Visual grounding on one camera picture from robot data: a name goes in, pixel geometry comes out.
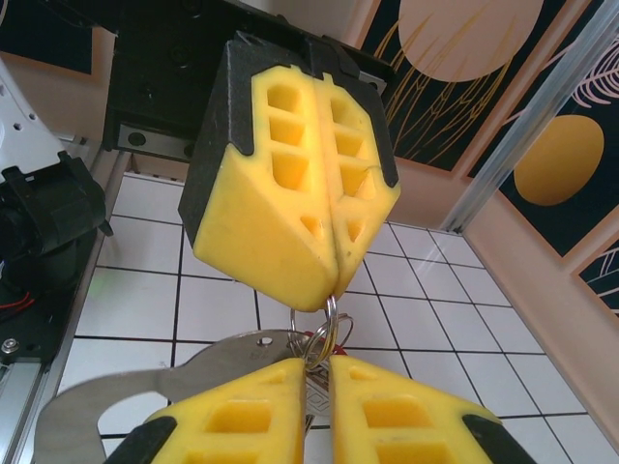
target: white robot part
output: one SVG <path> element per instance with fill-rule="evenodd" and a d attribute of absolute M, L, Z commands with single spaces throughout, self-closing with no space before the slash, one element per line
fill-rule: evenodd
<path fill-rule="evenodd" d="M 64 148 L 19 91 L 0 58 L 0 184 L 2 171 L 17 166 L 28 174 L 59 162 Z"/>

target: leaf pattern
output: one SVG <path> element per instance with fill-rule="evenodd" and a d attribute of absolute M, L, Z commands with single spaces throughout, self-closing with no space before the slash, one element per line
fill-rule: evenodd
<path fill-rule="evenodd" d="M 580 277 L 596 295 L 619 315 L 619 241 L 601 253 Z"/>
<path fill-rule="evenodd" d="M 619 35 L 576 87 L 572 98 L 585 108 L 619 99 Z"/>

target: yellow gripper pad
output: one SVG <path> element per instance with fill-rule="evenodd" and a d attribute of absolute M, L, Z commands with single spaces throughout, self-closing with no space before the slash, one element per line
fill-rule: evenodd
<path fill-rule="evenodd" d="M 109 462 L 303 464 L 305 363 L 278 362 L 157 412 Z"/>
<path fill-rule="evenodd" d="M 482 406 L 349 356 L 330 363 L 335 464 L 535 464 Z"/>
<path fill-rule="evenodd" d="M 399 196 L 380 98 L 341 60 L 229 41 L 179 206 L 199 260 L 301 311 L 344 292 Z"/>

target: metal bottle opener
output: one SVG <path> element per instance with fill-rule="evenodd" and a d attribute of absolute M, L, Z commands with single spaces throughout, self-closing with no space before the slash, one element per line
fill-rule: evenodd
<path fill-rule="evenodd" d="M 35 433 L 37 464 L 103 463 L 99 417 L 117 402 L 158 392 L 178 402 L 267 365 L 296 357 L 293 347 L 310 338 L 287 330 L 257 331 L 226 338 L 169 369 L 109 375 L 62 392 L 41 411 Z"/>

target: metal tag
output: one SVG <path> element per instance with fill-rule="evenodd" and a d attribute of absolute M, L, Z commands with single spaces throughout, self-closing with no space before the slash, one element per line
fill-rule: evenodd
<path fill-rule="evenodd" d="M 336 355 L 345 355 L 346 352 L 338 345 L 334 350 Z M 329 360 L 321 362 L 318 367 L 306 374 L 306 412 L 313 416 L 329 417 Z"/>

